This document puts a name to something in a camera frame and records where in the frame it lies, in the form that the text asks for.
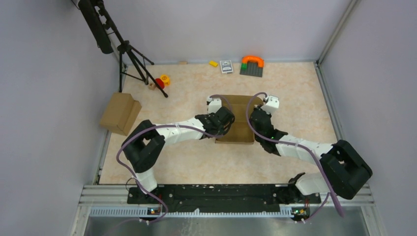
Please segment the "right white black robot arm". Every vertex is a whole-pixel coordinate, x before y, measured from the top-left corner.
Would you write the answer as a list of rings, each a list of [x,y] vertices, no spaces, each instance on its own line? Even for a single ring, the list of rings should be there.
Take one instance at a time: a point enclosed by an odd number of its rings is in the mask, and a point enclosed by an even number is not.
[[[308,195],[328,192],[351,200],[372,177],[373,171],[354,147],[345,140],[335,144],[297,138],[272,125],[271,115],[259,107],[246,116],[255,140],[271,154],[293,157],[315,164],[319,172],[298,174],[290,180],[289,198],[301,203]]]

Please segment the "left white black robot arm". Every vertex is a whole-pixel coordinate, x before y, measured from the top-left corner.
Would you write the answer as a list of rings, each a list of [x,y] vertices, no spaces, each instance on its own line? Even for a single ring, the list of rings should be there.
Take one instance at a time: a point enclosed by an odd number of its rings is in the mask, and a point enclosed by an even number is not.
[[[145,203],[157,199],[153,166],[165,146],[189,140],[223,137],[234,121],[234,114],[224,106],[214,113],[196,115],[182,122],[153,124],[148,119],[142,121],[120,149],[132,166],[129,170],[133,178],[139,183],[139,197]]]

